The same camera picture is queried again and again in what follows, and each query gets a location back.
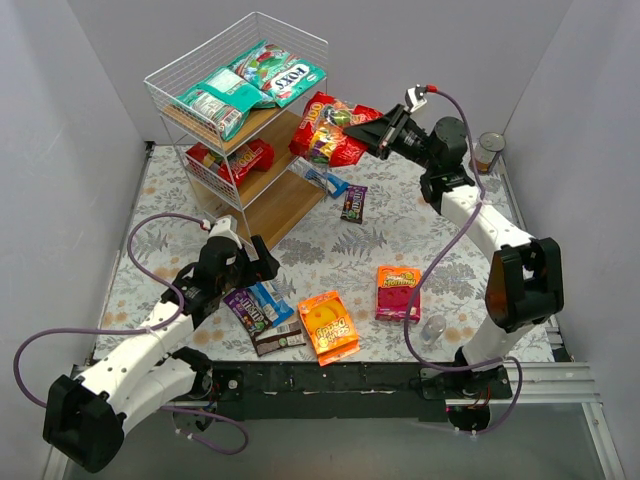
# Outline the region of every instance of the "green candy package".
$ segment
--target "green candy package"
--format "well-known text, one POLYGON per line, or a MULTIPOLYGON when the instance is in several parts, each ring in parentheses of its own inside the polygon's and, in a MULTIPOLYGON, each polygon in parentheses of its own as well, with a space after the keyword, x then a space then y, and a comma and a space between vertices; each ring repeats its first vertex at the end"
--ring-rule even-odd
POLYGON ((248 115, 248 113, 243 115, 237 108, 218 100, 214 95, 200 88, 200 84, 189 88, 177 99, 211 121, 220 133, 222 140, 225 141, 240 130, 248 115))
POLYGON ((199 86, 213 94, 218 100, 237 108, 242 113, 246 113, 254 107, 270 108, 276 106, 273 98, 227 67, 218 68, 200 82, 199 86))
POLYGON ((280 107, 325 77, 321 68, 266 40, 236 58, 229 68, 270 95, 280 107))
POLYGON ((274 107, 273 99, 226 67, 178 97, 182 103, 209 119, 222 140, 233 137, 252 108, 274 107))

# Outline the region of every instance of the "purple candy wrapper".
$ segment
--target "purple candy wrapper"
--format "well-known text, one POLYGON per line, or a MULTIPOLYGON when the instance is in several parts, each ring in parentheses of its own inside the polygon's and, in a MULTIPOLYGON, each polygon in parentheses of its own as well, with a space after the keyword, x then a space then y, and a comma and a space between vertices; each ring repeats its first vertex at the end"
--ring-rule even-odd
POLYGON ((362 223, 362 212, 364 210, 364 196, 367 187, 360 185, 349 185, 344 197, 344 207, 340 218, 347 222, 362 223))
POLYGON ((223 301, 238 317, 238 320, 242 322, 252 339, 264 332, 273 323, 266 317, 246 288, 234 290, 224 297, 223 301))

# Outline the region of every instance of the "white wire basket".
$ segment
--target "white wire basket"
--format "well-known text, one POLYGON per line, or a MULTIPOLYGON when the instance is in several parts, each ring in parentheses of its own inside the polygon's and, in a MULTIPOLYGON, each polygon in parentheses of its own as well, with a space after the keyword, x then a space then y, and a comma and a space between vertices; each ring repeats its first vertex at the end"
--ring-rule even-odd
POLYGON ((269 15, 253 12, 145 78, 145 85, 160 115, 223 156, 229 155, 255 136, 286 109, 274 108, 250 114, 242 129, 233 138, 223 141, 213 122, 176 97, 204 80, 217 68, 228 65, 261 40, 275 43, 328 73, 329 53, 326 40, 269 15))

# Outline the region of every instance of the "orange candy package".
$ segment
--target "orange candy package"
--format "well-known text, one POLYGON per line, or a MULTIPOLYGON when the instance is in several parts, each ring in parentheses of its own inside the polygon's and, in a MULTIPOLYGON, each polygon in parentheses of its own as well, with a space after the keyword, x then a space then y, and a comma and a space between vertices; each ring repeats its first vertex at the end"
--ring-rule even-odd
POLYGON ((356 327, 338 292, 300 302, 298 310, 321 367, 360 350, 356 327))

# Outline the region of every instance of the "white wall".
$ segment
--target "white wall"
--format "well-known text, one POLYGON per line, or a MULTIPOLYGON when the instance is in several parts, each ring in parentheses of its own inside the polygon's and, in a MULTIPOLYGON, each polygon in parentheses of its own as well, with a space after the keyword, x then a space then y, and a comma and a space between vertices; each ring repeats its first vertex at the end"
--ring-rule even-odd
POLYGON ((640 478, 640 3, 573 2, 510 122, 527 226, 563 252, 563 337, 588 360, 628 478, 640 478))
MULTIPOLYGON (((259 10, 329 41, 330 93, 386 111, 416 83, 455 95, 474 131, 502 131, 571 0, 68 0, 145 140, 166 134, 148 74, 259 10)), ((422 119, 454 111, 446 101, 422 119)))
MULTIPOLYGON (((13 354, 44 328, 97 325, 144 144, 64 0, 0 0, 0 18, 0 477, 31 479, 44 411, 17 389, 13 354)), ((34 344, 29 387, 46 398, 90 342, 34 344)))

